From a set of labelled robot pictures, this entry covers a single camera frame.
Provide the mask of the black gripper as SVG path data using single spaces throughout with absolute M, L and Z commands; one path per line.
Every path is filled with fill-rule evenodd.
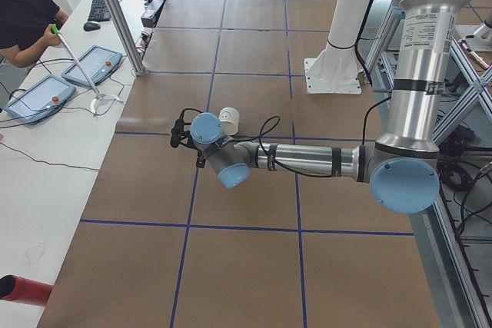
M 196 168 L 204 168 L 206 164 L 206 157 L 201 151 L 197 151 Z

